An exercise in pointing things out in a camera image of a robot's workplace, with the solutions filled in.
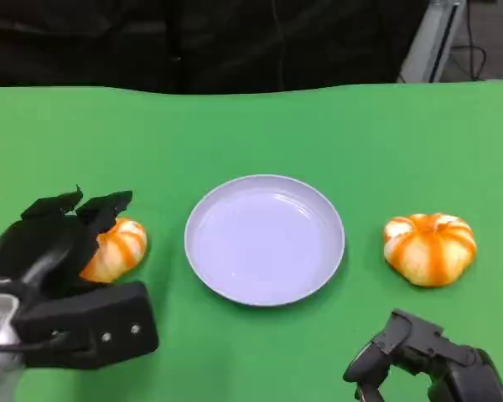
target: green tablecloth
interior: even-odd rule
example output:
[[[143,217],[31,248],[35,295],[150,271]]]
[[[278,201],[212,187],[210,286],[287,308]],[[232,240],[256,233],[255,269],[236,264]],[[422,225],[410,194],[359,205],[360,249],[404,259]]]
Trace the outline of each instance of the green tablecloth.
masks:
[[[308,300],[240,307],[189,268],[184,224],[209,189],[251,173],[301,179],[339,210],[347,252]],[[41,196],[133,189],[127,214],[152,248],[153,355],[80,373],[33,370],[18,401],[348,401],[347,363],[400,307],[485,348],[503,378],[503,83],[353,86],[178,97],[104,89],[0,89],[0,233]],[[443,211],[480,253],[441,290],[382,258],[392,216]],[[386,400],[424,401],[428,380],[392,370]]]

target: black curtain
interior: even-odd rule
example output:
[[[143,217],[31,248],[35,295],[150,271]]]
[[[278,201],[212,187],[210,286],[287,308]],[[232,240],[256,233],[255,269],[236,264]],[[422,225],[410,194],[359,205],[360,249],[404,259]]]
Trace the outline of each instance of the black curtain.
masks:
[[[394,82],[428,0],[0,0],[0,86],[220,94]]]

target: lavender plate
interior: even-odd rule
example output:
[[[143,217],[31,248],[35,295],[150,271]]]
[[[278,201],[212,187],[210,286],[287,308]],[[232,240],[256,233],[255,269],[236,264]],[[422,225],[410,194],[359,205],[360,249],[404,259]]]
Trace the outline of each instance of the lavender plate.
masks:
[[[332,203],[293,178],[238,178],[194,208],[184,248],[195,274],[220,295],[251,306],[280,306],[322,287],[345,248]]]

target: small pumpkin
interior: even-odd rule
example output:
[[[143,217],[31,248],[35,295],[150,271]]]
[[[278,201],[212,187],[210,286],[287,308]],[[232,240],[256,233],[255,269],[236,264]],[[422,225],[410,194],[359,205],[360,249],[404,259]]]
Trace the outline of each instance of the small pumpkin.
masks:
[[[457,281],[477,253],[473,231],[447,214],[396,217],[384,228],[384,256],[418,286],[446,286]]]
[[[117,218],[110,230],[97,236],[97,243],[99,250],[80,276],[88,281],[112,282],[140,263],[148,237],[138,222]]]

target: plate rim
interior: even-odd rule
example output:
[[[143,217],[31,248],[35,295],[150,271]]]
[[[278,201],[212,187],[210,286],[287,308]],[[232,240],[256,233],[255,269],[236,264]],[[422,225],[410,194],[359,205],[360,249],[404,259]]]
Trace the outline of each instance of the plate rim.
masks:
[[[189,241],[188,241],[188,233],[189,233],[189,230],[190,230],[190,222],[192,220],[192,218],[196,215],[197,213],[197,210],[200,208],[201,204],[208,198],[210,197],[212,194],[214,193],[217,193],[218,191],[221,191],[223,188],[225,187],[229,187],[231,186],[233,183],[236,183],[236,182],[240,182],[240,181],[244,181],[244,180],[250,180],[250,179],[253,179],[253,178],[278,178],[278,179],[282,179],[282,180],[288,180],[288,181],[291,181],[291,182],[295,182],[295,183],[298,183],[299,185],[303,185],[304,187],[307,187],[309,189],[311,189],[312,191],[314,191],[315,193],[318,194],[318,196],[320,196],[328,205],[329,205],[329,208],[331,210],[334,211],[334,216],[337,220],[337,224],[338,226],[340,227],[340,230],[341,230],[341,236],[342,236],[342,241],[343,241],[343,247],[341,248],[340,252],[339,252],[339,257],[335,264],[335,267],[333,268],[333,270],[325,277],[325,279],[323,281],[321,281],[319,283],[318,286],[314,286],[310,291],[307,291],[305,293],[302,294],[302,296],[299,296],[297,299],[295,300],[292,300],[292,301],[284,301],[284,302],[277,302],[277,303],[268,303],[268,304],[260,304],[260,303],[250,303],[250,302],[246,302],[246,301],[241,301],[241,300],[237,300],[235,297],[233,296],[230,296],[228,294],[226,294],[224,291],[220,290],[219,288],[217,288],[216,286],[212,286],[197,270],[197,268],[194,266],[194,264],[192,263],[192,259],[190,258],[190,252],[189,252]],[[201,280],[201,282],[203,282],[203,284],[205,286],[207,286],[209,289],[211,289],[214,293],[224,297],[225,299],[227,300],[230,300],[232,302],[235,302],[235,303],[238,303],[238,304],[242,304],[244,306],[252,306],[252,307],[280,307],[280,306],[287,306],[287,305],[290,305],[290,304],[293,304],[295,302],[300,302],[302,301],[303,299],[306,299],[307,297],[313,295],[314,293],[316,293],[317,291],[319,291],[320,289],[322,289],[324,286],[326,286],[328,284],[328,282],[332,279],[332,277],[335,275],[335,273],[337,272],[337,270],[340,268],[340,264],[341,264],[341,261],[343,260],[343,256],[345,254],[345,247],[346,247],[346,236],[345,236],[345,227],[343,225],[343,220],[341,219],[340,215],[339,215],[339,212],[337,211],[337,209],[335,208],[335,206],[332,204],[332,202],[324,195],[322,194],[317,188],[301,181],[301,180],[298,180],[296,178],[291,178],[289,176],[283,176],[283,175],[280,175],[280,174],[250,174],[250,175],[246,175],[246,176],[241,176],[239,178],[233,178],[232,180],[229,180],[227,182],[224,182],[214,188],[212,188],[207,194],[205,194],[197,203],[196,205],[194,206],[194,208],[192,209],[192,211],[190,212],[189,214],[189,217],[186,219],[186,225],[184,227],[184,253],[186,254],[186,259],[189,263],[189,266],[190,268],[192,268],[192,271],[195,273],[195,275]]]

